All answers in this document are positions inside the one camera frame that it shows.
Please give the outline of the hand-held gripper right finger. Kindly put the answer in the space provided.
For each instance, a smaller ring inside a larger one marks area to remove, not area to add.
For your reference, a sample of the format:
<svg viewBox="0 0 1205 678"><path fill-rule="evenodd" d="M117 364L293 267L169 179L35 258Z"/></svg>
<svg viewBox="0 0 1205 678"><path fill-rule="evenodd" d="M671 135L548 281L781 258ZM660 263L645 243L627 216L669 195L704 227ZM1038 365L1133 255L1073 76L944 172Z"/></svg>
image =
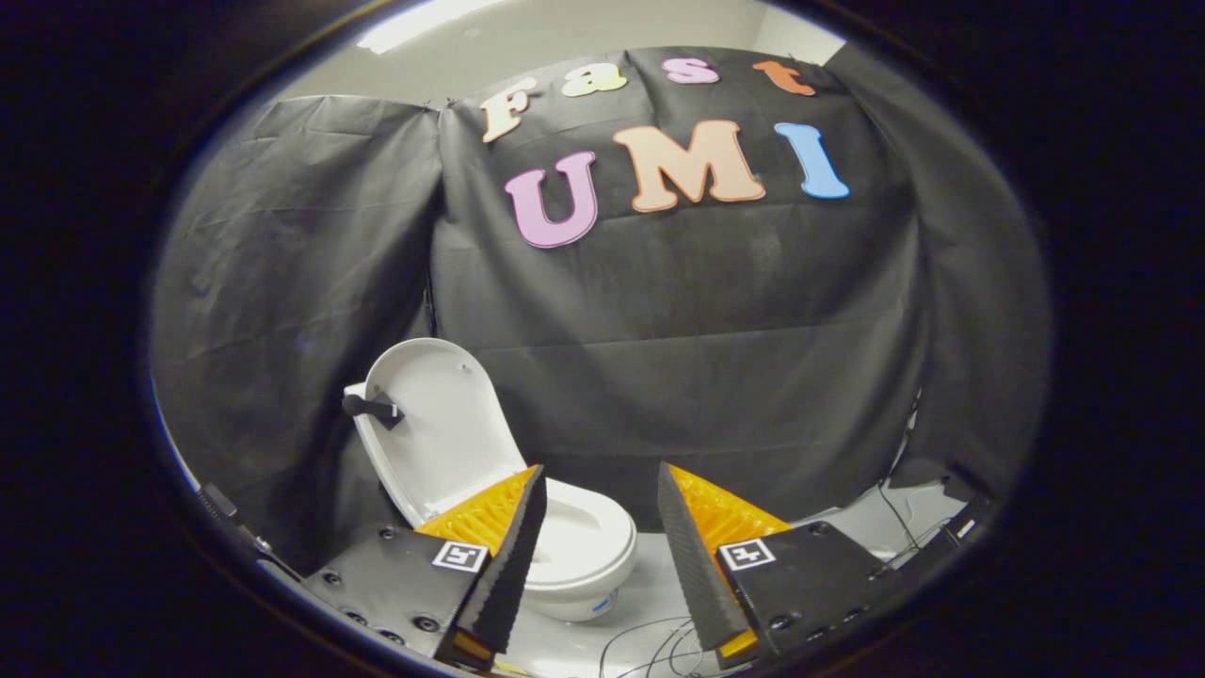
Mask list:
<svg viewBox="0 0 1205 678"><path fill-rule="evenodd" d="M903 572L830 523L792 526L668 462L657 506L699 645L722 667L825 652L901 595Z"/></svg>

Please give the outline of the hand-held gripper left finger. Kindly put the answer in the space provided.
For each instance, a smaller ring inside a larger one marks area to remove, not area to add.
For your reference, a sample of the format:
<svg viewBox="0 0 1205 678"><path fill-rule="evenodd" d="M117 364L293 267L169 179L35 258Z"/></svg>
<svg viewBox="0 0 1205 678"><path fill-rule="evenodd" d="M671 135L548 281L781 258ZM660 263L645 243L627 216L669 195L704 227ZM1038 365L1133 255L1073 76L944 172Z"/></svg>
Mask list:
<svg viewBox="0 0 1205 678"><path fill-rule="evenodd" d="M490 670L509 647L548 506L530 466L417 527L368 527L304 588L411 654Z"/></svg>

